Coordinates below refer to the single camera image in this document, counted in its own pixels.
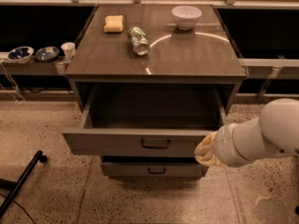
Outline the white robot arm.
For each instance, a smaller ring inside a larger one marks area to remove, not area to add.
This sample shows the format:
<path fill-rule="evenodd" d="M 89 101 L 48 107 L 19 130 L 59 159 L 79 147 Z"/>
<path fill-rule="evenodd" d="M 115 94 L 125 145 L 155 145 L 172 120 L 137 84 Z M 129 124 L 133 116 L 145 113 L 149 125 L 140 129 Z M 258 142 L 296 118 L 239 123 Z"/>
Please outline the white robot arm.
<path fill-rule="evenodd" d="M 240 167 L 266 158 L 297 156 L 299 101 L 277 99 L 259 117 L 223 125 L 207 135 L 194 151 L 205 166 Z"/>

